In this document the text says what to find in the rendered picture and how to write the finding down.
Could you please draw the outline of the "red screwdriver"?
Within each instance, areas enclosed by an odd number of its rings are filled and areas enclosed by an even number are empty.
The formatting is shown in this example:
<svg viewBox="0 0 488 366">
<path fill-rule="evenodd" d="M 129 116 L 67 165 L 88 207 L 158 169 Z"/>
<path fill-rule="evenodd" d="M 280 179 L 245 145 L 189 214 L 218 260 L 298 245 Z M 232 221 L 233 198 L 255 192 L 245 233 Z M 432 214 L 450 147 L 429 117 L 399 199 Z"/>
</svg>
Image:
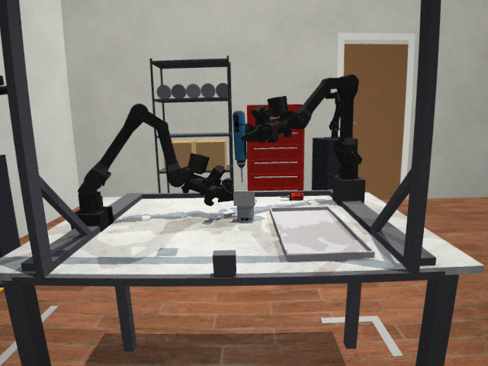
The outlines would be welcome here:
<svg viewBox="0 0 488 366">
<path fill-rule="evenodd" d="M 303 200 L 303 193 L 290 193 L 288 196 L 282 196 L 282 197 L 288 197 L 291 200 Z"/>
</svg>

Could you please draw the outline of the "blue electric screwdriver barrel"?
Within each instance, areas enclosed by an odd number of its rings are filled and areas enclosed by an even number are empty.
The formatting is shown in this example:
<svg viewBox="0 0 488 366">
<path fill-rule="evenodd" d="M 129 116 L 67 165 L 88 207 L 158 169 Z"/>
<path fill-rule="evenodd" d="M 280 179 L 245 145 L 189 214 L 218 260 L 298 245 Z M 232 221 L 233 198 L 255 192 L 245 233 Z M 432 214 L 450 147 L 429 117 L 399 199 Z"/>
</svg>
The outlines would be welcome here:
<svg viewBox="0 0 488 366">
<path fill-rule="evenodd" d="M 235 160 L 237 160 L 237 165 L 241 169 L 241 178 L 243 182 L 242 169 L 246 164 L 247 151 L 246 141 L 241 140 L 241 136 L 246 135 L 245 114 L 242 111 L 235 111 L 233 113 L 233 135 Z"/>
</svg>

